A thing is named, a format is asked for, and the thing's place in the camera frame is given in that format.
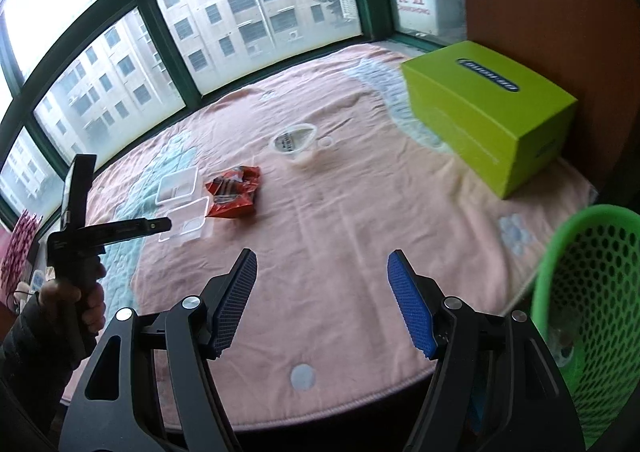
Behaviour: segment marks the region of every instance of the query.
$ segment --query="red snack wrapper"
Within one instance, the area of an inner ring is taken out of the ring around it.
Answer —
[[[225,171],[206,187],[213,196],[207,217],[235,219],[255,213],[254,197],[260,186],[260,167],[239,166]]]

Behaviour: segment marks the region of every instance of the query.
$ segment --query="mesh basket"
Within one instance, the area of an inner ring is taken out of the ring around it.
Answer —
[[[558,230],[540,265],[532,320],[571,392],[587,448],[640,379],[639,241],[640,216],[599,205]]]

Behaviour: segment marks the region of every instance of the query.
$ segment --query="green box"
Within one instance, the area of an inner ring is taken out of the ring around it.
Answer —
[[[558,156],[576,99],[466,41],[402,64],[411,107],[500,197]]]

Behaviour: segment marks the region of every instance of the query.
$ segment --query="silver screw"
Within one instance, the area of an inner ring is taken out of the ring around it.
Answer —
[[[460,309],[462,307],[462,300],[458,297],[447,297],[444,299],[444,305],[452,310]]]
[[[133,316],[133,310],[128,308],[128,307],[124,307],[122,309],[118,309],[118,312],[116,313],[116,318],[120,322],[124,322],[125,320],[129,320],[132,316]]]
[[[513,313],[511,313],[511,318],[513,318],[516,322],[526,322],[527,314],[524,311],[516,309]]]
[[[182,307],[185,309],[195,309],[200,305],[200,299],[198,297],[187,297],[182,301]]]

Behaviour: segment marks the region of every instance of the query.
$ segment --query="logo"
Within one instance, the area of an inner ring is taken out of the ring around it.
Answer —
[[[497,72],[493,72],[480,64],[476,64],[473,60],[459,58],[456,60],[456,63],[460,66],[466,67],[467,69],[471,69],[473,72],[480,74],[480,76],[484,76],[487,80],[494,82],[496,85],[500,85],[504,90],[508,90],[509,92],[520,91],[519,86],[515,83],[503,78]]]

